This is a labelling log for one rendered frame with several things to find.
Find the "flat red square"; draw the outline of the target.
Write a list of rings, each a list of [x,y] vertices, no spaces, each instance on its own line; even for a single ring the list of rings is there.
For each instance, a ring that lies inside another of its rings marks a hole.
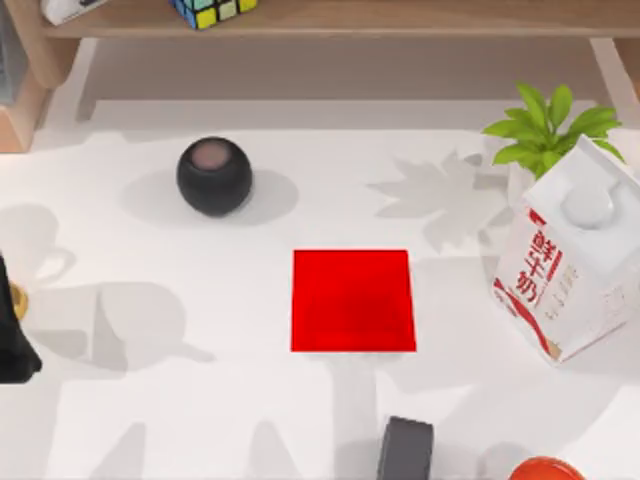
[[[293,352],[404,353],[416,349],[406,250],[293,252]]]

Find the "black round speaker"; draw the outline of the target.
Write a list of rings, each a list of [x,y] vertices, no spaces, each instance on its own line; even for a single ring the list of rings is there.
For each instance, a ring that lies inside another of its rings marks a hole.
[[[209,217],[224,217],[238,209],[251,193],[253,178],[246,153],[233,141],[217,136],[191,143],[176,167],[181,196]]]

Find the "wooden shelf unit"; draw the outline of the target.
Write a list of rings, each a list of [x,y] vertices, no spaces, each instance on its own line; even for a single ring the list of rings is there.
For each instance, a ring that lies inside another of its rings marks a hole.
[[[168,0],[60,25],[0,0],[53,95],[43,141],[215,130],[478,130],[526,82],[640,128],[640,0],[258,0],[204,31]]]

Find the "dark grey box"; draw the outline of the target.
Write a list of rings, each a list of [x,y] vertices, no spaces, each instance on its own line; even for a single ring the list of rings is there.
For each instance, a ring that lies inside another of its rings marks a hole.
[[[391,416],[382,438],[376,480],[430,480],[434,427]]]

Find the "green leafy plant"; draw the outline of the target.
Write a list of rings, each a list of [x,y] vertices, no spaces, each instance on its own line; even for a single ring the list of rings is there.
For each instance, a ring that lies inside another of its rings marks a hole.
[[[517,90],[524,106],[507,109],[504,119],[483,129],[485,135],[511,141],[495,153],[495,165],[516,164],[540,179],[581,137],[589,138],[614,157],[623,158],[609,140],[609,132],[621,126],[613,108],[590,107],[571,120],[574,99],[568,86],[556,87],[550,98],[526,83],[519,83]]]

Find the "white and red milk carton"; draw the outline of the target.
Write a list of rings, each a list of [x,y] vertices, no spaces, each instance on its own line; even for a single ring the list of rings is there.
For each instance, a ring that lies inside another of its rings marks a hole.
[[[586,136],[521,197],[492,280],[559,364],[640,320],[640,181]]]

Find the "multicoloured puzzle cube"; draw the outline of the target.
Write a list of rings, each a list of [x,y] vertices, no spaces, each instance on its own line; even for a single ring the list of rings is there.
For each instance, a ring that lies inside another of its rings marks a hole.
[[[250,12],[259,0],[168,0],[193,29],[202,31]]]

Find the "gold trophy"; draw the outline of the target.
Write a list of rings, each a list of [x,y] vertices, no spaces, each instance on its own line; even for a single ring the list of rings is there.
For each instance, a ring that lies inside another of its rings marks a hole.
[[[13,282],[10,283],[10,293],[14,312],[17,319],[21,321],[25,317],[28,309],[27,293],[22,287],[14,284]]]

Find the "orange round object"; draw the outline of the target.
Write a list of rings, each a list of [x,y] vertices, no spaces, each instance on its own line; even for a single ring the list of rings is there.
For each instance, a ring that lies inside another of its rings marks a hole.
[[[537,456],[516,466],[508,480],[586,480],[586,477],[563,460]]]

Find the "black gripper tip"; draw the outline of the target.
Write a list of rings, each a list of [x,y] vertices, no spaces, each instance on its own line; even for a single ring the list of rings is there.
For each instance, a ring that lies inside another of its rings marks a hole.
[[[41,369],[42,360],[14,311],[9,277],[0,254],[0,384],[26,383]]]

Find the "white box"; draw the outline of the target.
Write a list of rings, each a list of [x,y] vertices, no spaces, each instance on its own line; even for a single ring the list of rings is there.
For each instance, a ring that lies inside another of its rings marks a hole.
[[[59,26],[78,16],[100,7],[109,0],[40,0],[43,16],[54,26]]]

